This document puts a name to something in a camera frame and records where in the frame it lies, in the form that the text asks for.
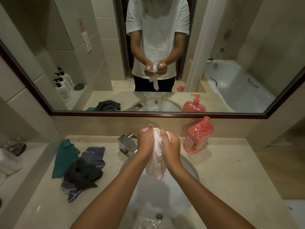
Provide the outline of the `dark-framed wall mirror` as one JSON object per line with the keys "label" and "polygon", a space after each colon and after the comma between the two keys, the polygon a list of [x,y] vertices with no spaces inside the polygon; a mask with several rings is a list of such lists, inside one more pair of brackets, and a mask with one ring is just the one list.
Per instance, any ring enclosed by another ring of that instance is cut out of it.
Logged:
{"label": "dark-framed wall mirror", "polygon": [[269,118],[305,81],[305,0],[0,0],[50,115]]}

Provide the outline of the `red soap pump bottle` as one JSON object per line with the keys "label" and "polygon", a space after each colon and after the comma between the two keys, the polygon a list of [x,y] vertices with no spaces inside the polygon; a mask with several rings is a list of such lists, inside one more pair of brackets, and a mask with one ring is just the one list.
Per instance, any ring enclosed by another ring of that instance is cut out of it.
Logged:
{"label": "red soap pump bottle", "polygon": [[187,153],[194,154],[203,149],[208,138],[214,132],[214,126],[210,121],[210,117],[205,116],[200,122],[189,128],[183,143]]}

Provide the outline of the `chrome sink faucet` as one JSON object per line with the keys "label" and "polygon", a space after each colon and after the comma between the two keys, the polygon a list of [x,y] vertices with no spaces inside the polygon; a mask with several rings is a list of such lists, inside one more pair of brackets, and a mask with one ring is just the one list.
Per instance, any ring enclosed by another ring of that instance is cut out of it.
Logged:
{"label": "chrome sink faucet", "polygon": [[117,139],[119,149],[123,154],[127,155],[137,153],[138,146],[133,141],[133,139],[137,139],[137,136],[133,133],[129,133],[128,135],[122,135]]}

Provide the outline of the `person's left hand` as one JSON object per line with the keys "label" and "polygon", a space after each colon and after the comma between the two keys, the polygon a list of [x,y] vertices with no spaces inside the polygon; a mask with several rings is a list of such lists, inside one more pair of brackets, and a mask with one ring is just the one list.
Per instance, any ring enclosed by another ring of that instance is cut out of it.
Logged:
{"label": "person's left hand", "polygon": [[138,151],[137,154],[140,155],[141,158],[144,159],[145,163],[147,164],[154,149],[154,140],[138,140],[137,135],[137,146]]}

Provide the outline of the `person's right forearm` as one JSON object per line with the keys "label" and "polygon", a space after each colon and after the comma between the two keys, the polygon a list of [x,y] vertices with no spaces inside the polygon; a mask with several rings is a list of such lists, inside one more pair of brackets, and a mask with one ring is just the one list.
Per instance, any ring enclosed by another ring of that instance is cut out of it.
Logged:
{"label": "person's right forearm", "polygon": [[181,162],[168,163],[168,170],[207,229],[256,229],[242,215],[204,187]]}

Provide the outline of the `green cloth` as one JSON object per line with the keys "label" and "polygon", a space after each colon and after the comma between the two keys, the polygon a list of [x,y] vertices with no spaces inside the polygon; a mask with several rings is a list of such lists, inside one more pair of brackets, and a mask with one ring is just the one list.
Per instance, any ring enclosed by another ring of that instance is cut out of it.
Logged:
{"label": "green cloth", "polygon": [[55,156],[52,179],[63,178],[68,167],[79,158],[80,151],[69,139],[61,141]]}

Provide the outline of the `person's right hand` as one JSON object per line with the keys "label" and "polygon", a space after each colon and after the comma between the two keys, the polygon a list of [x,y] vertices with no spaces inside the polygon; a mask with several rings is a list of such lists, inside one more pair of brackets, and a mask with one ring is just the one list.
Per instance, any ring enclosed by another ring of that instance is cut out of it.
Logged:
{"label": "person's right hand", "polygon": [[171,174],[182,167],[180,139],[171,132],[167,133],[167,146],[163,147],[163,157]]}

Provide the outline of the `person's left forearm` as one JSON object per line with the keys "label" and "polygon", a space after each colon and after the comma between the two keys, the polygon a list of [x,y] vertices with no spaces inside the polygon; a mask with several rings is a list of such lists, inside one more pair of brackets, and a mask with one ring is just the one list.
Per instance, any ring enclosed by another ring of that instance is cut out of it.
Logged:
{"label": "person's left forearm", "polygon": [[150,154],[138,152],[70,229],[118,229]]}

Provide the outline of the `blue-grey underwear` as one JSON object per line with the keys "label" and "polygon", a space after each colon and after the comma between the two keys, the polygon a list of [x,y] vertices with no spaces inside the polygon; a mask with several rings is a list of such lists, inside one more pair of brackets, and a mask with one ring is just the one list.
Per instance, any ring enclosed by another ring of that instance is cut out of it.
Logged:
{"label": "blue-grey underwear", "polygon": [[[103,159],[104,153],[105,153],[105,147],[88,147],[84,152],[82,152],[79,158],[82,158],[86,162],[93,164],[94,166],[102,169],[105,166],[105,161]],[[84,191],[84,190],[83,191],[67,190],[67,189],[63,189],[62,187],[61,189],[68,195],[68,199],[67,199],[68,203],[73,203],[77,199],[79,194]]]}

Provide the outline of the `white sink basin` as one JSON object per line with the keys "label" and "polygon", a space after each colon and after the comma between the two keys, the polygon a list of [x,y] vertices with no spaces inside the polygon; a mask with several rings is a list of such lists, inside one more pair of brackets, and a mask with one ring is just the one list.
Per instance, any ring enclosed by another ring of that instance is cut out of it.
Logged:
{"label": "white sink basin", "polygon": [[[158,213],[163,214],[163,219],[155,217]],[[206,226],[168,170],[157,180],[144,169],[118,229],[206,229]]]}

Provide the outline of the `white wet cloth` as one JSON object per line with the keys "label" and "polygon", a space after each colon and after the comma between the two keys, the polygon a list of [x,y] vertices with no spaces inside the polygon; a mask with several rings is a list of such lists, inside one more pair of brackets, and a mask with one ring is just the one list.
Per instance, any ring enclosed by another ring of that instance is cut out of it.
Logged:
{"label": "white wet cloth", "polygon": [[153,128],[152,134],[154,138],[153,146],[145,143],[145,146],[148,146],[148,148],[152,150],[150,159],[146,165],[146,172],[155,179],[161,180],[167,169],[167,163],[163,156],[163,138],[160,135],[159,128]]}

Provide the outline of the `black cloth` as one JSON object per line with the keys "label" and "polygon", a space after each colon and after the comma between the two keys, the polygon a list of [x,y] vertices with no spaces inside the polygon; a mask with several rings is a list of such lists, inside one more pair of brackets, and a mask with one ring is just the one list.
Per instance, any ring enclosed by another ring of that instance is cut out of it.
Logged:
{"label": "black cloth", "polygon": [[87,190],[97,187],[95,183],[103,176],[101,168],[79,158],[66,170],[61,187],[67,190]]}

